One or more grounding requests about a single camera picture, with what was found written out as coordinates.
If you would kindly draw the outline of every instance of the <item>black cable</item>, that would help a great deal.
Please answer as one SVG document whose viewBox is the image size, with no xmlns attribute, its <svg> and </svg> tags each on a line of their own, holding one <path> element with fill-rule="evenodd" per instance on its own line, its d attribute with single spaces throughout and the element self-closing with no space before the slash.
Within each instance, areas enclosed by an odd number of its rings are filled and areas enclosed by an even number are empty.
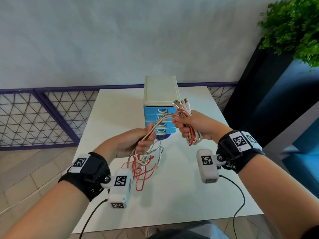
<svg viewBox="0 0 319 239">
<path fill-rule="evenodd" d="M 236 231 L 235 231 L 235 223 L 234 223 L 234 221 L 235 221 L 235 217 L 236 217 L 237 213 L 241 210 L 241 208 L 244 207 L 244 205 L 245 205 L 245 203 L 246 203 L 246 199 L 245 199 L 244 193 L 242 192 L 241 188 L 239 188 L 239 186 L 238 186 L 235 182 L 233 182 L 231 179 L 229 179 L 229 178 L 227 178 L 227 177 L 225 177 L 225 176 L 222 176 L 222 175 L 219 175 L 219 176 L 222 177 L 222 178 L 227 179 L 228 181 L 230 181 L 230 182 L 232 182 L 234 185 L 236 185 L 236 187 L 240 190 L 240 192 L 241 192 L 241 194 L 242 194 L 242 196 L 243 196 L 243 198 L 244 198 L 244 203 L 243 203 L 243 204 L 241 205 L 241 207 L 236 211 L 236 213 L 234 214 L 234 217 L 233 217 L 234 233 L 235 233 L 236 239 L 238 239 L 238 238 L 237 238 L 237 235 L 236 235 Z"/>
<path fill-rule="evenodd" d="M 83 227 L 83 229 L 82 229 L 82 232 L 81 232 L 81 234 L 80 234 L 79 239 L 82 238 L 82 235 L 83 235 L 83 232 L 84 232 L 84 230 L 85 230 L 85 228 L 86 228 L 86 225 L 89 223 L 89 220 L 91 219 L 91 217 L 92 217 L 92 215 L 94 214 L 94 212 L 96 211 L 96 209 L 97 209 L 100 205 L 102 205 L 104 202 L 106 202 L 106 201 L 107 201 L 107 199 L 105 199 L 104 201 L 102 201 L 100 204 L 98 204 L 98 205 L 95 207 L 95 209 L 93 210 L 93 212 L 92 212 L 92 214 L 90 215 L 89 219 L 87 219 L 87 221 L 86 221 L 86 223 L 85 223 L 85 225 L 84 225 L 84 227 Z"/>
</svg>

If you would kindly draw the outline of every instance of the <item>tiled floor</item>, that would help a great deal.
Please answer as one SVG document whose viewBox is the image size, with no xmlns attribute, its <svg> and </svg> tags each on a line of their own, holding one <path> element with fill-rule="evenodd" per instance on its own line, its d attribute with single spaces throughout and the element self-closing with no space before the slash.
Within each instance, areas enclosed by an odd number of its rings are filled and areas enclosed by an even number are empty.
<svg viewBox="0 0 319 239">
<path fill-rule="evenodd" d="M 47 191 L 55 184 L 75 154 L 76 148 L 55 148 L 43 150 L 21 150 L 0 152 L 0 237 Z M 213 222 L 225 232 L 230 239 L 236 239 L 233 231 L 233 219 L 225 218 Z M 183 224 L 158 226 L 183 227 Z M 264 216 L 237 217 L 235 228 L 238 239 L 270 239 L 273 238 Z M 83 239 L 140 239 L 145 238 L 145 228 L 112 230 L 86 233 Z M 70 239 L 78 238 L 73 234 Z"/>
</svg>

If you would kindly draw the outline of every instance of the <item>bundle of cables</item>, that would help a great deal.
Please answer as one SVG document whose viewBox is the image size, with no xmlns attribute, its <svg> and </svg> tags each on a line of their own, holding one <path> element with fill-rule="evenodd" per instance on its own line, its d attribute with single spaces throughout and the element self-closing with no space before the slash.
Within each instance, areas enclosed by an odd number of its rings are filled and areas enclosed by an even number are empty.
<svg viewBox="0 0 319 239">
<path fill-rule="evenodd" d="M 188 117 L 192 115 L 192 111 L 190 109 L 190 105 L 187 99 L 182 100 L 181 103 L 179 101 L 174 101 L 173 106 L 177 108 L 178 115 L 174 113 L 165 113 L 163 114 L 153 125 L 152 129 L 147 133 L 145 137 L 143 137 L 141 140 L 147 140 L 149 136 L 152 134 L 152 132 L 155 130 L 155 128 L 162 123 L 164 120 L 168 118 L 173 118 L 174 116 L 181 116 L 181 117 Z M 202 139 L 203 139 L 203 134 L 201 132 L 196 131 L 193 129 L 190 125 L 185 125 L 190 129 L 189 135 L 186 138 L 187 143 L 191 145 L 198 144 Z M 158 147 L 153 149 L 156 143 L 159 143 Z M 154 156 L 153 154 L 156 153 L 159 150 L 159 158 L 157 162 L 152 166 L 151 169 L 147 170 L 147 165 L 151 163 L 153 160 Z M 153 173 L 154 169 L 158 167 L 160 164 L 160 158 L 161 158 L 161 153 L 163 152 L 164 148 L 161 145 L 161 141 L 157 140 L 153 146 L 150 148 L 150 152 L 147 152 L 146 154 L 140 155 L 136 153 L 136 147 L 133 149 L 131 152 L 128 161 L 122 165 L 127 165 L 127 168 L 129 168 L 129 164 L 132 164 L 132 173 L 133 173 L 133 180 L 136 178 L 136 183 L 135 183 L 135 188 L 137 191 L 142 191 L 144 187 L 145 180 L 149 179 Z M 142 181 L 142 186 L 140 189 L 138 189 L 138 181 Z"/>
</svg>

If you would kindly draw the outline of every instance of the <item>blue drawer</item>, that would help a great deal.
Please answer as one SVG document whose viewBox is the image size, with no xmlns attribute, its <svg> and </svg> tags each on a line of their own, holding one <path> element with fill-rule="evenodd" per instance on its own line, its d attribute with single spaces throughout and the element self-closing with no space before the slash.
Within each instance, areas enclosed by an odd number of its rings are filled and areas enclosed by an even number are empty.
<svg viewBox="0 0 319 239">
<path fill-rule="evenodd" d="M 169 107 L 152 107 L 144 106 L 144 114 L 163 115 L 164 113 L 175 113 L 176 109 L 173 106 Z"/>
<path fill-rule="evenodd" d="M 166 128 L 166 129 L 156 129 L 156 134 L 161 135 L 161 134 L 173 134 L 176 132 L 176 128 Z"/>
<path fill-rule="evenodd" d="M 159 124 L 156 129 L 165 129 L 165 128 L 175 128 L 175 125 L 172 122 L 162 122 Z"/>
<path fill-rule="evenodd" d="M 146 121 L 156 122 L 162 115 L 152 115 L 152 114 L 144 114 L 144 118 Z M 165 121 L 171 122 L 171 118 L 167 118 Z"/>
</svg>

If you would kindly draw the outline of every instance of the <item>white table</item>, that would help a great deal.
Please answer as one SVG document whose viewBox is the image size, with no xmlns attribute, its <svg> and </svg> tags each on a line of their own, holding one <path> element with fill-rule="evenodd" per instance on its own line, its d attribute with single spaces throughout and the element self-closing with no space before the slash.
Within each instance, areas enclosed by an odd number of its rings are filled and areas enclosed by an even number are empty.
<svg viewBox="0 0 319 239">
<path fill-rule="evenodd" d="M 191 108 L 226 124 L 207 87 L 181 87 L 181 98 L 188 98 Z M 143 113 L 144 89 L 100 90 L 94 108 L 81 138 L 75 157 L 88 153 L 104 140 L 133 128 L 145 127 Z M 103 203 L 94 213 L 85 232 L 133 227 L 145 227 L 188 221 L 232 217 L 243 203 L 238 190 L 229 181 L 220 178 L 215 184 L 203 184 L 196 161 L 196 152 L 209 148 L 216 152 L 213 141 L 203 140 L 189 146 L 177 131 L 162 140 L 164 152 L 159 168 L 147 180 L 142 192 L 132 186 L 126 209 L 112 209 Z M 110 164 L 111 173 L 122 166 L 127 158 L 115 159 Z M 232 170 L 219 170 L 241 187 L 246 205 L 237 216 L 262 214 L 238 176 Z M 108 197 L 104 190 L 88 206 L 73 230 L 80 233 L 93 209 Z"/>
</svg>

